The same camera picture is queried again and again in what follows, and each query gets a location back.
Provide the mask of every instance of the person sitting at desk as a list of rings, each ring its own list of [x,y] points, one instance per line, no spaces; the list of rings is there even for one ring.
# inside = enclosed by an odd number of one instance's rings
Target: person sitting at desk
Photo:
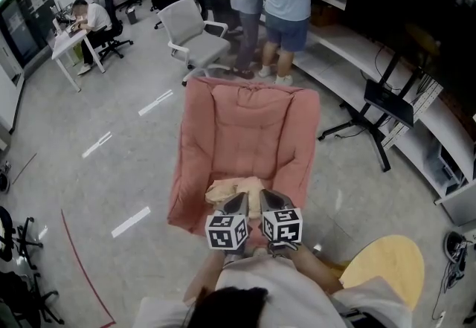
[[[93,48],[97,48],[114,37],[111,18],[105,8],[95,3],[88,4],[86,0],[76,0],[73,3],[72,11],[77,19],[80,17],[82,19],[78,19],[71,30],[86,30],[88,40]],[[84,75],[90,71],[94,62],[84,40],[81,42],[81,50],[83,51],[84,65],[77,75]]]

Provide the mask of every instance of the pink cushion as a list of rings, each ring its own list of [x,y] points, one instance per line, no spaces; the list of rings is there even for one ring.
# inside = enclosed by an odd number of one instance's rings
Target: pink cushion
[[[214,180],[231,177],[256,176],[303,207],[319,117],[316,91],[189,80],[168,222],[203,234],[213,213],[205,192]],[[258,224],[248,244],[266,244]]]

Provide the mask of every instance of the man in blue shirt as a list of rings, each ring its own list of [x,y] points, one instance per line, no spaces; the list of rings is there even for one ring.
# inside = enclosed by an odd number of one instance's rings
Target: man in blue shirt
[[[271,62],[281,47],[277,63],[277,85],[290,86],[289,75],[295,52],[306,45],[307,27],[311,16],[311,0],[266,0],[266,32],[268,41],[263,50],[263,68],[259,75],[271,74]]]

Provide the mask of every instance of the desk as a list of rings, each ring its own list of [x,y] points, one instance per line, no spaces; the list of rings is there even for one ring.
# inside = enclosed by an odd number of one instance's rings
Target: desk
[[[382,237],[357,254],[342,274],[341,282],[348,289],[373,277],[383,277],[414,310],[425,279],[425,264],[417,244],[404,236]]]
[[[60,61],[60,57],[63,54],[65,54],[69,49],[73,48],[76,44],[79,44],[83,40],[86,42],[86,45],[88,46],[89,51],[91,51],[92,57],[94,58],[94,61],[97,63],[97,67],[101,70],[101,73],[104,73],[105,70],[104,70],[103,64],[101,64],[99,57],[97,56],[91,43],[89,42],[87,33],[85,30],[79,31],[72,37],[70,37],[66,32],[63,32],[62,34],[60,34],[56,38],[56,41],[54,43],[54,48],[53,48],[53,55],[51,56],[51,59],[57,62],[59,68],[62,70],[66,78],[68,78],[68,81],[71,82],[73,87],[78,92],[81,91],[81,88],[74,82],[73,78],[71,78],[71,75],[68,73],[65,66]]]

